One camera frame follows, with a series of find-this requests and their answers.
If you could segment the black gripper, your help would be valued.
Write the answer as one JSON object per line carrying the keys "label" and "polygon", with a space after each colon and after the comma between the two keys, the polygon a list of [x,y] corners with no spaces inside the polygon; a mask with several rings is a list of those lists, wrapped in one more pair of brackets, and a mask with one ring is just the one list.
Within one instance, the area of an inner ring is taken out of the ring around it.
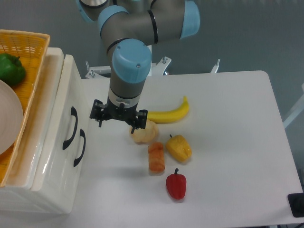
{"label": "black gripper", "polygon": [[107,99],[107,104],[95,99],[89,118],[98,122],[98,127],[102,126],[105,120],[115,119],[126,122],[132,126],[131,133],[137,129],[145,129],[148,111],[145,109],[136,111],[137,105],[126,107],[124,104],[115,105],[110,98]]}

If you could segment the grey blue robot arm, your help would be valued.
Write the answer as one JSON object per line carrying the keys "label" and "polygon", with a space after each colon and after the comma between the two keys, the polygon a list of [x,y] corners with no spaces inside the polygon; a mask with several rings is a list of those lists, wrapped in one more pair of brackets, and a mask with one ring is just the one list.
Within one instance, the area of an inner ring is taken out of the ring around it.
{"label": "grey blue robot arm", "polygon": [[183,39],[200,28],[200,12],[191,0],[151,0],[149,9],[132,12],[115,0],[78,0],[83,19],[96,22],[110,61],[111,76],[106,103],[95,100],[90,118],[100,124],[115,119],[133,130],[143,129],[147,110],[137,110],[150,72],[150,45]]}

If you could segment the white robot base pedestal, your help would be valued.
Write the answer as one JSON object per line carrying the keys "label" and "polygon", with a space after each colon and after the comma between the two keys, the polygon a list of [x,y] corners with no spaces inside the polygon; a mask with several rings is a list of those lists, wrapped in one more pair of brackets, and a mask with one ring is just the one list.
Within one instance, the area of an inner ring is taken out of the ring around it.
{"label": "white robot base pedestal", "polygon": [[167,67],[171,63],[171,59],[168,57],[162,57],[159,62],[151,62],[150,71],[148,76],[163,76],[167,75]]}

